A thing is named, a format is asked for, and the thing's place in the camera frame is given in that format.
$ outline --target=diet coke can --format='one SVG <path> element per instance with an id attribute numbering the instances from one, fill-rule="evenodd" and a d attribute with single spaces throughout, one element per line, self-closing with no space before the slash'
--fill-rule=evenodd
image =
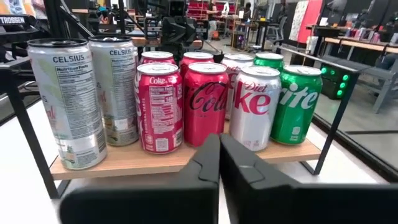
<path id="1" fill-rule="evenodd" d="M 224 131 L 228 92 L 226 67 L 218 63 L 189 65 L 184 79 L 184 140 L 200 146 L 209 134 Z"/>
<path id="2" fill-rule="evenodd" d="M 281 89 L 279 74 L 253 65 L 236 77 L 229 133 L 251 151 L 268 145 Z"/>
<path id="3" fill-rule="evenodd" d="M 235 79 L 243 67 L 253 64 L 253 57 L 245 54 L 226 54 L 221 62 L 226 66 L 226 73 L 229 76 L 228 99 L 226 101 L 225 118 L 231 117 L 232 101 L 234 96 Z"/>
<path id="4" fill-rule="evenodd" d="M 184 79 L 188 66 L 196 62 L 214 62 L 213 55 L 204 52 L 186 52 L 180 62 L 181 77 Z"/>
<path id="5" fill-rule="evenodd" d="M 142 148 L 165 154 L 182 143 L 182 78 L 170 63 L 138 66 L 134 82 Z"/>
<path id="6" fill-rule="evenodd" d="M 172 63 L 173 65 L 175 65 L 173 54 L 171 54 L 170 52 L 158 51 L 143 52 L 141 54 L 140 65 L 146 63 Z"/>

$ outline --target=green can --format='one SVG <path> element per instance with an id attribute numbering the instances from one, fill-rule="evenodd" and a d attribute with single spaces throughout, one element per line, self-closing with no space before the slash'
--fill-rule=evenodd
<path id="1" fill-rule="evenodd" d="M 259 52 L 253 61 L 254 65 L 268 66 L 282 72 L 284 69 L 284 57 L 280 54 Z"/>
<path id="2" fill-rule="evenodd" d="M 301 144 L 305 140 L 322 89 L 317 68 L 287 65 L 280 74 L 282 90 L 271 138 L 283 144 Z"/>

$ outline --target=nutrition facts label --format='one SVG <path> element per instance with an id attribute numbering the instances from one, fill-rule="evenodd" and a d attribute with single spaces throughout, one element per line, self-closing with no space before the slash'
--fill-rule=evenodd
<path id="1" fill-rule="evenodd" d="M 135 58 L 133 54 L 121 58 L 112 58 L 113 86 L 112 97 L 114 99 L 113 116 L 115 120 L 127 119 L 134 116 L 134 74 L 136 72 Z"/>
<path id="2" fill-rule="evenodd" d="M 152 113 L 152 127 L 154 134 L 172 131 L 177 121 L 175 115 L 176 98 L 173 86 L 149 87 L 150 112 Z"/>
<path id="3" fill-rule="evenodd" d="M 91 62 L 55 69 L 72 138 L 94 134 L 101 126 L 101 117 Z"/>

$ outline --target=white can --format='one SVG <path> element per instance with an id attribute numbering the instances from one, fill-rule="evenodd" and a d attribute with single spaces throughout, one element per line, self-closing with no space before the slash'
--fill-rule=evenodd
<path id="1" fill-rule="evenodd" d="M 229 119 L 231 117 L 236 76 L 243 67 L 253 64 L 253 57 L 245 54 L 225 54 L 221 63 L 226 66 L 226 73 L 229 76 L 228 99 L 226 102 L 225 114 L 225 118 Z"/>
<path id="2" fill-rule="evenodd" d="M 62 164 L 86 169 L 106 157 L 96 80 L 87 41 L 28 41 L 28 55 Z"/>
<path id="3" fill-rule="evenodd" d="M 106 142 L 126 146 L 139 138 L 134 77 L 136 58 L 130 37 L 90 37 L 97 91 L 105 127 Z"/>
<path id="4" fill-rule="evenodd" d="M 253 65 L 236 77 L 229 133 L 251 151 L 268 145 L 281 89 L 279 74 Z"/>

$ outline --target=can lid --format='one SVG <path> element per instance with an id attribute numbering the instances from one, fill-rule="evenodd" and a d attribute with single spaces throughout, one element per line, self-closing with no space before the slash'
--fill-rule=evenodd
<path id="1" fill-rule="evenodd" d="M 137 70 L 148 75 L 167 75 L 176 72 L 178 67 L 171 63 L 147 63 L 138 66 Z"/>
<path id="2" fill-rule="evenodd" d="M 102 42 L 102 43 L 120 43 L 120 42 L 132 42 L 131 37 L 122 35 L 97 35 L 89 37 L 89 41 Z"/>
<path id="3" fill-rule="evenodd" d="M 205 74 L 219 74 L 226 71 L 224 65 L 214 62 L 197 62 L 190 64 L 188 67 L 196 72 Z"/>
<path id="4" fill-rule="evenodd" d="M 187 52 L 184 53 L 184 57 L 194 58 L 194 59 L 212 59 L 213 55 L 204 52 Z"/>
<path id="5" fill-rule="evenodd" d="M 245 54 L 225 54 L 224 58 L 231 60 L 252 61 L 253 57 Z"/>
<path id="6" fill-rule="evenodd" d="M 280 75 L 280 72 L 276 69 L 257 65 L 243 67 L 241 71 L 249 75 L 262 77 L 278 77 Z"/>
<path id="7" fill-rule="evenodd" d="M 275 53 L 269 53 L 269 52 L 256 53 L 256 57 L 263 58 L 263 59 L 268 59 L 268 60 L 283 60 L 284 59 L 283 55 L 275 54 Z"/>
<path id="8" fill-rule="evenodd" d="M 168 59 L 172 58 L 173 54 L 171 54 L 170 52 L 153 51 L 153 52 L 143 52 L 141 56 L 153 59 Z"/>
<path id="9" fill-rule="evenodd" d="M 87 40 L 66 39 L 66 38 L 46 38 L 46 39 L 29 40 L 27 44 L 31 47 L 65 48 L 65 47 L 84 46 L 87 44 Z"/>
<path id="10" fill-rule="evenodd" d="M 305 76 L 317 76 L 321 75 L 321 70 L 313 67 L 308 66 L 301 66 L 301 65 L 286 65 L 284 67 L 286 72 L 292 72 L 297 75 L 305 75 Z"/>

